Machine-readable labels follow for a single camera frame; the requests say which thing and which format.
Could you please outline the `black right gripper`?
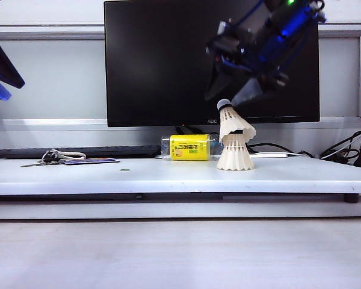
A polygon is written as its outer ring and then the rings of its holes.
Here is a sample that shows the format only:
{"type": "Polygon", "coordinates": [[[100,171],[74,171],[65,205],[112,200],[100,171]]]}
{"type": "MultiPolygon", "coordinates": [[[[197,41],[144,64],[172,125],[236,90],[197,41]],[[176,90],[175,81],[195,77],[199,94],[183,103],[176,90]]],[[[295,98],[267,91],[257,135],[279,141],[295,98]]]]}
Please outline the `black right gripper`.
{"type": "Polygon", "coordinates": [[[235,81],[246,84],[233,97],[233,106],[241,106],[268,97],[265,89],[284,87],[289,78],[280,65],[288,55],[288,39],[276,28],[263,26],[257,33],[233,25],[222,25],[206,45],[213,69],[205,101],[218,96],[235,81]]]}

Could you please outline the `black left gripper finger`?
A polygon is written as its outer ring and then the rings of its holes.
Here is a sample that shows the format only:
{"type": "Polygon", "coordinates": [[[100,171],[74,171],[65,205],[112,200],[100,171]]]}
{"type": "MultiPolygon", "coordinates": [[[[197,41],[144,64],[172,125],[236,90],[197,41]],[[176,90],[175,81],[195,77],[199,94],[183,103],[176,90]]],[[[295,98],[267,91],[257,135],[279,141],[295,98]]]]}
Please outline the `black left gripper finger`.
{"type": "Polygon", "coordinates": [[[22,88],[25,82],[0,46],[0,81],[15,88],[22,88]]]}

